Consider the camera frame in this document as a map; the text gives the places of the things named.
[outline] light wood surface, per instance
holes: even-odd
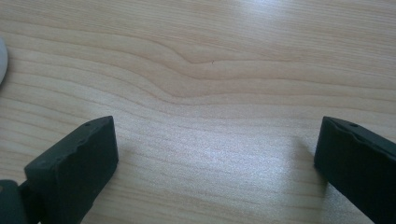
[[[313,168],[323,116],[396,140],[396,2],[0,0],[0,179],[112,115],[93,223],[371,223]]]

